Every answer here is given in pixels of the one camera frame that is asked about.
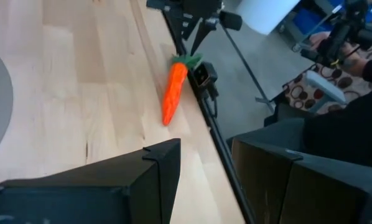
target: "gray floor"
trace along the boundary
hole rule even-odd
[[[238,1],[225,0],[228,11],[234,11],[237,5]],[[244,24],[239,32],[230,30],[230,34],[268,98],[279,94],[285,82],[312,64],[291,51],[277,32],[263,36]],[[186,48],[191,49],[194,35],[185,43]],[[261,94],[223,29],[219,26],[212,32],[197,52],[202,53],[218,73],[218,123],[223,137],[263,127],[263,119],[271,113],[265,104],[255,102],[255,97]]]

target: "black clothing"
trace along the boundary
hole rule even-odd
[[[372,82],[372,61],[363,78]],[[372,92],[344,110],[305,120],[304,152],[372,167]]]

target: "wooden table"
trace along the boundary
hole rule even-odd
[[[160,101],[175,47],[146,0],[0,0],[14,107],[0,182],[182,139],[172,223],[243,223],[188,83],[168,127]]]

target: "toy carrot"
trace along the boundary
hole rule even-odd
[[[195,67],[201,60],[201,55],[174,56],[169,71],[167,91],[162,103],[162,122],[167,126],[176,112],[182,92],[182,85],[187,77],[188,71]]]

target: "carrot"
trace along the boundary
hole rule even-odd
[[[162,123],[167,126],[179,105],[180,94],[188,71],[195,67],[201,60],[201,55],[174,56],[169,71],[167,90],[162,103]]]

